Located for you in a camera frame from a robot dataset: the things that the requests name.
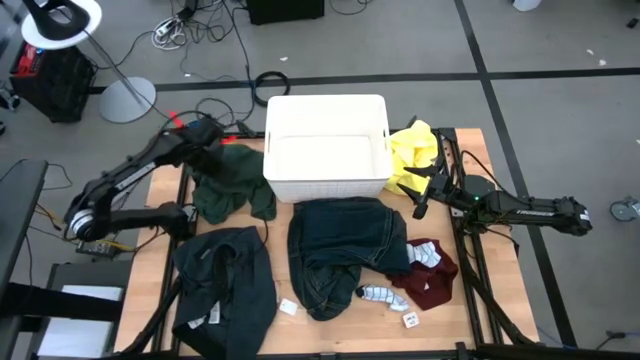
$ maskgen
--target black pants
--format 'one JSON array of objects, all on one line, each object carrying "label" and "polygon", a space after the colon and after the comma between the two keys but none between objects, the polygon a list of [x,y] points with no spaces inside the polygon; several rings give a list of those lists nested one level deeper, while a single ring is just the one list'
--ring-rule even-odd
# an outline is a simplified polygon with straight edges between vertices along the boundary
[{"label": "black pants", "polygon": [[378,199],[298,203],[289,224],[293,290],[316,320],[330,320],[351,303],[361,266],[383,274],[409,274],[402,216]]}]

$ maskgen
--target green cloth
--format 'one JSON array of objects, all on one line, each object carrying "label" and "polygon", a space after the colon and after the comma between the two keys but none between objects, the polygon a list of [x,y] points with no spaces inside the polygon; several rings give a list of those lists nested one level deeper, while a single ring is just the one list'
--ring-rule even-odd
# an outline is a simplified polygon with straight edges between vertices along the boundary
[{"label": "green cloth", "polygon": [[247,200],[251,216],[262,220],[276,217],[276,197],[262,175],[264,154],[245,145],[225,145],[220,169],[209,176],[189,168],[196,182],[193,205],[211,224],[224,222]]}]

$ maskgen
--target white cable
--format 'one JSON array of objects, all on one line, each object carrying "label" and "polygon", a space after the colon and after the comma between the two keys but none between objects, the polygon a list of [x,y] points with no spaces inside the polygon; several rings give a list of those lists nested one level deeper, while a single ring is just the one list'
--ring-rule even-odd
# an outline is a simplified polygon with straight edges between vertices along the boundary
[{"label": "white cable", "polygon": [[178,16],[162,20],[153,29],[151,44],[160,50],[171,51],[183,47],[187,43],[187,36],[184,33],[184,22]]}]

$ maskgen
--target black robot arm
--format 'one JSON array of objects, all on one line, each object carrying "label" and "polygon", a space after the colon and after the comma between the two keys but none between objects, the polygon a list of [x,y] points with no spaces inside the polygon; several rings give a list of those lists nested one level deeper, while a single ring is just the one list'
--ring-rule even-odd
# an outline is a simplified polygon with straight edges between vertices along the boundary
[{"label": "black robot arm", "polygon": [[175,203],[156,209],[112,211],[111,204],[126,189],[154,169],[185,163],[203,173],[219,170],[223,131],[210,117],[203,117],[189,127],[163,130],[138,154],[98,179],[89,181],[76,196],[67,213],[67,229],[83,241],[95,241],[109,233],[125,229],[160,226],[176,237],[188,236],[188,217]]},{"label": "black robot arm", "polygon": [[405,168],[419,175],[430,176],[424,193],[399,184],[416,203],[413,217],[421,219],[427,212],[427,202],[434,199],[464,213],[468,230],[484,232],[493,224],[550,226],[559,232],[575,236],[591,230],[587,209],[572,197],[558,199],[518,198],[504,191],[496,191],[493,183],[481,176],[466,175],[465,189],[453,184],[450,176],[429,168]]}]

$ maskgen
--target white sock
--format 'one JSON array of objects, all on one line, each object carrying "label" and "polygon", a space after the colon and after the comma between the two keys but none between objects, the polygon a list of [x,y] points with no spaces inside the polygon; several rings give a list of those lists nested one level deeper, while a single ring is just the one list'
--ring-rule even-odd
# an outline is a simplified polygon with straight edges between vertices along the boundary
[{"label": "white sock", "polygon": [[356,289],[356,295],[365,300],[386,302],[393,311],[402,312],[409,309],[409,303],[405,299],[384,286],[362,285]]},{"label": "white sock", "polygon": [[432,242],[424,243],[418,246],[407,244],[407,253],[409,254],[409,263],[420,262],[426,267],[434,267],[438,265],[442,258],[436,252],[436,246]]}]

